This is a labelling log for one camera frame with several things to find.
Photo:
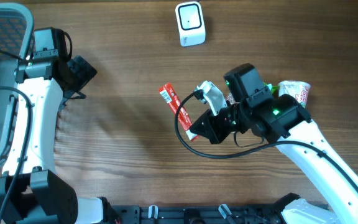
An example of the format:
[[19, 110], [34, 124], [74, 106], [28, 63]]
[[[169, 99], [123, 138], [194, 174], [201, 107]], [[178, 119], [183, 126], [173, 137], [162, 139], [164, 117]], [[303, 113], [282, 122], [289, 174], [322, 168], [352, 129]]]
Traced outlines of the red chocolate bar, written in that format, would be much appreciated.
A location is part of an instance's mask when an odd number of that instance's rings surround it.
[[[170, 107], [173, 114], [176, 114], [178, 108], [181, 104], [181, 100], [177, 96], [171, 83], [166, 83], [159, 88], [159, 93], [162, 98], [166, 101], [167, 105]], [[194, 134], [190, 131], [190, 126], [192, 125], [190, 116], [184, 107], [180, 109], [178, 115], [178, 122], [181, 124], [182, 128], [186, 132], [188, 139], [194, 141], [199, 138], [197, 134]]]

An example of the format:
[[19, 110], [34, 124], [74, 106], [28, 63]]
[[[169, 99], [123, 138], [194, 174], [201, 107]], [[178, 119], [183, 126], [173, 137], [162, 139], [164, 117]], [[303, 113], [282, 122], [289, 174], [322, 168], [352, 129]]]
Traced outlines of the green gummy candy bag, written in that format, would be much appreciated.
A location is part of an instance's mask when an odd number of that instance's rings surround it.
[[[269, 90], [272, 92], [272, 94], [274, 95], [278, 90], [279, 90], [279, 86], [278, 85], [272, 85], [271, 83], [266, 84], [265, 86], [267, 86], [269, 88]], [[226, 97], [225, 97], [226, 101], [228, 101], [231, 105], [236, 103], [236, 100], [234, 99], [232, 93], [229, 93]]]

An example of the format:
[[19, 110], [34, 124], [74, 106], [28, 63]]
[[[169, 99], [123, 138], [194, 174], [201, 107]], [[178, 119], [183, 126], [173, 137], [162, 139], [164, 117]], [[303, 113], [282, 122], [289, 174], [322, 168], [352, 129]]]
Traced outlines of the cup noodles container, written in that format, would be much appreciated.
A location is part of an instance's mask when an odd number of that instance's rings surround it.
[[278, 84], [278, 95], [282, 96], [288, 94], [296, 99], [302, 107], [306, 107], [308, 100], [308, 93], [311, 85], [306, 82], [285, 80]]

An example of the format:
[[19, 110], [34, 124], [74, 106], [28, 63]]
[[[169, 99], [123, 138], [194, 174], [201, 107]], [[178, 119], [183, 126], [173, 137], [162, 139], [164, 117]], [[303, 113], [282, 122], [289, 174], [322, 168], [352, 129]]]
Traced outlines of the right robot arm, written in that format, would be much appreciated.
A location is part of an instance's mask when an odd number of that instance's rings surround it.
[[249, 63], [230, 70], [224, 79], [235, 102], [229, 104], [212, 82], [200, 83], [193, 94], [210, 108], [190, 131], [220, 144], [231, 133], [251, 130], [303, 171], [341, 223], [358, 223], [358, 176], [329, 145], [309, 112], [289, 94], [274, 97]]

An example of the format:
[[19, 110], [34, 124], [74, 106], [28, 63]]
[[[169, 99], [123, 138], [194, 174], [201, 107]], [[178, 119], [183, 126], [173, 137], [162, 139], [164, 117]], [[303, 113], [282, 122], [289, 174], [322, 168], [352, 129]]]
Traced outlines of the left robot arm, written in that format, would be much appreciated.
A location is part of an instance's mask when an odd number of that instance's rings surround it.
[[70, 36], [38, 29], [33, 52], [0, 50], [0, 223], [105, 223], [110, 205], [83, 198], [55, 171], [58, 113], [96, 70], [73, 56]]

